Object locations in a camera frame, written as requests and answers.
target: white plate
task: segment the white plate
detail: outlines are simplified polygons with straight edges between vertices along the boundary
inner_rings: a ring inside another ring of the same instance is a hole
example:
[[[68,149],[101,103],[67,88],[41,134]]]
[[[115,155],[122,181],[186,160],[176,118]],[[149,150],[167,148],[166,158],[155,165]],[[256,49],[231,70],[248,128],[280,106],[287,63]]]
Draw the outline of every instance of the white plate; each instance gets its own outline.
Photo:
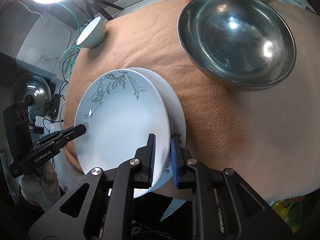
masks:
[[[76,155],[84,173],[100,167],[109,170],[133,158],[156,135],[156,158],[152,186],[160,179],[169,159],[170,123],[158,90],[143,75],[128,69],[110,71],[85,92],[75,125],[87,132],[75,139]],[[150,189],[135,189],[139,197]]]
[[[149,69],[139,68],[139,67],[131,67],[127,69],[134,70],[144,75],[158,89],[158,91],[162,96],[162,99],[165,101],[168,114],[169,116],[171,116],[173,133],[177,134],[180,147],[185,147],[186,137],[187,137],[186,120],[184,117],[183,109],[179,101],[179,98],[177,97],[173,88],[169,85],[169,83],[163,77],[161,77],[160,75],[158,75],[157,73]],[[151,191],[156,190],[157,188],[160,188],[171,177],[172,177],[172,167],[171,167],[171,162],[169,162],[161,178],[159,179],[157,184],[152,187]]]

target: brown cloth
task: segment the brown cloth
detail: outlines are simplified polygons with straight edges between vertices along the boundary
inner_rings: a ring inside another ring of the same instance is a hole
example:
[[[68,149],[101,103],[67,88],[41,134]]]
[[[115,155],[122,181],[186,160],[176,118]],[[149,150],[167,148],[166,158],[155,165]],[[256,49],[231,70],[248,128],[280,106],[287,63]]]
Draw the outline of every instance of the brown cloth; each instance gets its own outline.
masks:
[[[269,5],[296,41],[295,68],[274,88],[238,92],[206,77],[179,44],[177,19],[187,3],[166,0],[116,18],[107,23],[101,45],[81,49],[69,83],[65,127],[73,125],[81,97],[95,79],[114,69],[143,67],[166,79],[179,97],[187,123],[186,148],[194,158],[210,168],[234,168],[266,200],[318,189],[320,17],[273,0]],[[65,154],[80,170],[73,143]],[[171,181],[158,192],[181,197]]]

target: gloved hand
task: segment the gloved hand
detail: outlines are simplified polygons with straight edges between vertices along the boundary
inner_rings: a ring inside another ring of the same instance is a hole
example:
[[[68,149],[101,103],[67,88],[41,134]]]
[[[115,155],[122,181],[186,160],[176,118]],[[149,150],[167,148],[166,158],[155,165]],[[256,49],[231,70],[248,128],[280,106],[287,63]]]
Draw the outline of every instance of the gloved hand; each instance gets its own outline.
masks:
[[[50,162],[43,166],[43,174],[40,177],[23,175],[19,181],[23,197],[34,206],[41,206],[46,212],[61,197],[57,173]]]

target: silver bolt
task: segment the silver bolt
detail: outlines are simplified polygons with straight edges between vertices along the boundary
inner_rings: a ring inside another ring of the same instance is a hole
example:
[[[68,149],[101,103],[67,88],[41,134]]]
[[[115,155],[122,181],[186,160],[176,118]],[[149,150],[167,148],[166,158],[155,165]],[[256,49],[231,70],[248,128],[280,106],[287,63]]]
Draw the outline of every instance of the silver bolt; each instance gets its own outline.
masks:
[[[93,175],[99,175],[99,174],[101,173],[101,169],[100,169],[100,168],[93,168],[93,169],[91,170],[91,173],[92,173]]]
[[[233,169],[231,169],[231,168],[226,168],[224,170],[224,173],[227,174],[227,175],[233,175],[233,174],[235,174],[235,171]]]
[[[139,164],[139,160],[138,159],[131,159],[130,161],[129,161],[129,163],[131,164],[131,165],[137,165],[137,164]]]
[[[189,165],[196,165],[198,163],[196,159],[189,159],[187,162]]]

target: tripod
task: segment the tripod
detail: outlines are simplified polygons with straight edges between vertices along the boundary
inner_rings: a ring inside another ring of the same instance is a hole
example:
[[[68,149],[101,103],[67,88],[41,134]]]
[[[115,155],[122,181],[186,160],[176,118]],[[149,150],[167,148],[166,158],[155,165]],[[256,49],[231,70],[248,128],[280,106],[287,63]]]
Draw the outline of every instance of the tripod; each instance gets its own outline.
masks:
[[[87,11],[89,13],[89,16],[90,16],[90,19],[93,20],[94,19],[94,14],[92,12],[92,8],[93,7],[94,9],[97,10],[97,12],[99,12],[103,17],[105,17],[108,21],[111,21],[113,20],[113,17],[108,14],[105,9],[103,9],[98,3],[101,3],[101,4],[104,4],[104,5],[108,5],[110,7],[113,7],[115,9],[118,9],[118,10],[124,10],[124,8],[120,7],[120,6],[117,6],[113,3],[110,3],[110,2],[107,2],[105,0],[83,0],[84,3],[85,3],[85,6],[87,8]]]

